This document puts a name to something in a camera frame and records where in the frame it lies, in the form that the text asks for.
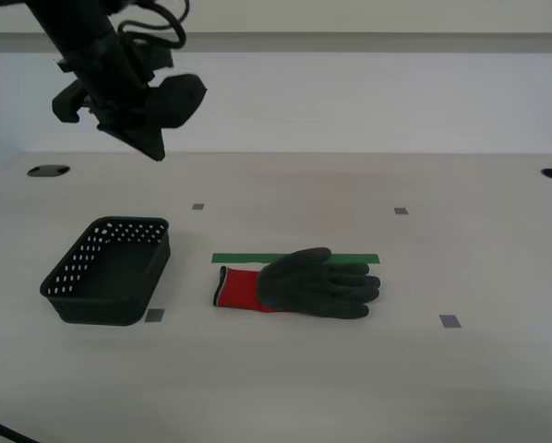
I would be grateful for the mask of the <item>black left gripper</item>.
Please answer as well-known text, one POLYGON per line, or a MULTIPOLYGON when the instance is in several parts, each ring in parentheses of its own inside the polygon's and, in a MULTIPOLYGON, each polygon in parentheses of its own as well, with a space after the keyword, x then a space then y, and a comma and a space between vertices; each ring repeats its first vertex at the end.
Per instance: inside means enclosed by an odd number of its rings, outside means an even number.
POLYGON ((202 104, 207 88, 195 74, 154 78, 155 47, 126 34, 61 39, 58 62, 76 80, 52 100, 54 115, 63 123, 78 123, 80 109, 99 121, 99 131, 116 138, 146 157, 165 158, 164 129, 183 126, 202 104))

